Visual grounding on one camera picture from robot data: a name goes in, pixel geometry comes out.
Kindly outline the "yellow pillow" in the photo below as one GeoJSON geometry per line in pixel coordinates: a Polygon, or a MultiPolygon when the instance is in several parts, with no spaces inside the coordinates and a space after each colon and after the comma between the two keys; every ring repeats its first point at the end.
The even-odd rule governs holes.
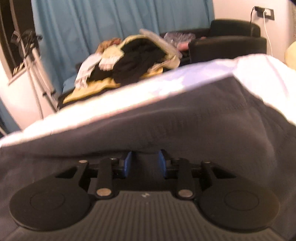
{"type": "Polygon", "coordinates": [[[285,64],[296,70],[296,41],[294,41],[285,52],[285,64]]]}

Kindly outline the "dark window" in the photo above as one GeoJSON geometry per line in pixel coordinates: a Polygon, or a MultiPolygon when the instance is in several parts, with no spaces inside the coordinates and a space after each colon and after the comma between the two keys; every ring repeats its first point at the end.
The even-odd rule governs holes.
{"type": "Polygon", "coordinates": [[[3,68],[9,79],[17,76],[23,70],[21,66],[23,55],[16,42],[17,35],[34,29],[30,0],[1,0],[1,50],[3,52],[3,68]]]}

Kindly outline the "clear plastic bag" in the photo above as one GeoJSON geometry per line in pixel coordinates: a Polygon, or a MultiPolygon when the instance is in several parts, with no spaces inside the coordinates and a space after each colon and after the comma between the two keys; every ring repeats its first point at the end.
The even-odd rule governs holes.
{"type": "Polygon", "coordinates": [[[164,35],[164,40],[167,43],[173,45],[174,47],[177,47],[178,44],[183,42],[190,42],[195,38],[196,38],[196,35],[193,33],[167,32],[164,35]]]}

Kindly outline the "teal curtain right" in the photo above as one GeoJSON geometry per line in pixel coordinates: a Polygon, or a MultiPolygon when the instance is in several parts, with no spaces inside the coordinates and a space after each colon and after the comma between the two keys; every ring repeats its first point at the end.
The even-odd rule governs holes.
{"type": "Polygon", "coordinates": [[[76,64],[105,40],[209,27],[212,1],[32,1],[35,30],[43,39],[41,60],[58,92],[74,79],[76,64]]]}

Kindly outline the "pile of clothes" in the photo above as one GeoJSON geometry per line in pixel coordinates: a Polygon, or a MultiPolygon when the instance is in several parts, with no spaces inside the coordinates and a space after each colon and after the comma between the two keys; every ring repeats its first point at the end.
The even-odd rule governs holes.
{"type": "Polygon", "coordinates": [[[77,66],[74,87],[59,97],[58,109],[176,69],[181,59],[176,47],[147,29],[112,39],[77,66]]]}

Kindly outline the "pastel bed sheet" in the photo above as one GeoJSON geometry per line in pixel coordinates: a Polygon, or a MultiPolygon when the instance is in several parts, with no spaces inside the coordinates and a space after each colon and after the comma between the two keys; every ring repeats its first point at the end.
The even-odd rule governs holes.
{"type": "Polygon", "coordinates": [[[18,145],[108,118],[234,76],[251,94],[295,123],[295,71],[266,54],[217,59],[176,70],[80,101],[1,139],[18,145]]]}

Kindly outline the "black drawstring pants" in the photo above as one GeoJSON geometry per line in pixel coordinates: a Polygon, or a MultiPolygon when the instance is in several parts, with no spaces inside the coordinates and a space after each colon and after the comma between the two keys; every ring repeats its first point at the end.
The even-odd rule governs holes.
{"type": "Polygon", "coordinates": [[[295,90],[285,91],[292,82],[251,87],[229,76],[148,103],[126,102],[148,85],[71,106],[1,140],[1,239],[16,229],[9,200],[22,187],[79,158],[129,150],[142,154],[137,185],[156,187],[160,149],[214,161],[269,187],[281,204],[274,229],[295,235],[295,90]]]}

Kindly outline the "wall power socket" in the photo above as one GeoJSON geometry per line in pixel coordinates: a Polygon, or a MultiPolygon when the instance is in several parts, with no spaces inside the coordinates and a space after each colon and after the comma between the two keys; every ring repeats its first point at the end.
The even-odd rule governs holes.
{"type": "Polygon", "coordinates": [[[263,8],[260,6],[255,6],[254,7],[255,11],[257,12],[257,16],[259,18],[266,18],[269,20],[274,21],[274,10],[273,9],[269,9],[269,8],[263,8]]]}

